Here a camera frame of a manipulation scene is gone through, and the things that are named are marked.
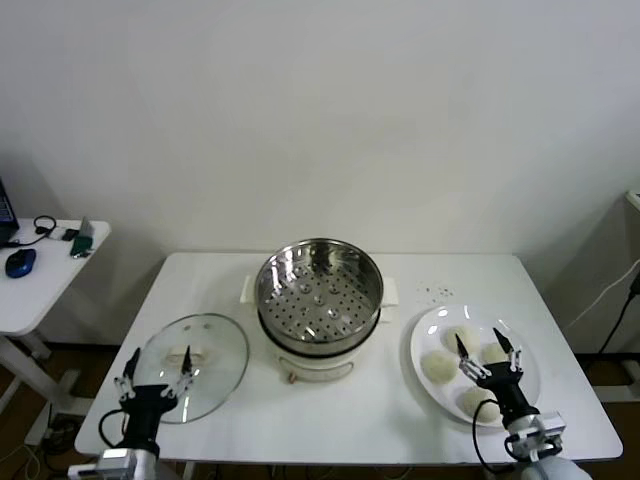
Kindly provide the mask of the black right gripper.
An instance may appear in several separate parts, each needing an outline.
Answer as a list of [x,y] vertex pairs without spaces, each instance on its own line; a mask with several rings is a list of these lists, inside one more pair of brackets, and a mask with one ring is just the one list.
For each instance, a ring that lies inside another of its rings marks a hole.
[[502,415],[502,424],[509,426],[520,418],[537,415],[540,411],[529,404],[519,385],[524,372],[522,349],[515,347],[498,329],[494,328],[493,332],[506,358],[482,366],[471,358],[460,336],[456,334],[459,369],[480,388],[494,394]]

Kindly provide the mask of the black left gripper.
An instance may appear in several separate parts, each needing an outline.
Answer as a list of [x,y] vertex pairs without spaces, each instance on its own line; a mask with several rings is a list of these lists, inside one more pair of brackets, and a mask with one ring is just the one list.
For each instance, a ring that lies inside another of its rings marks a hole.
[[133,386],[141,349],[126,362],[122,375],[114,378],[121,408],[129,417],[120,448],[159,449],[156,436],[162,416],[173,410],[178,398],[192,388],[194,369],[191,346],[172,349],[164,359],[167,366],[179,368],[178,378],[166,384]]

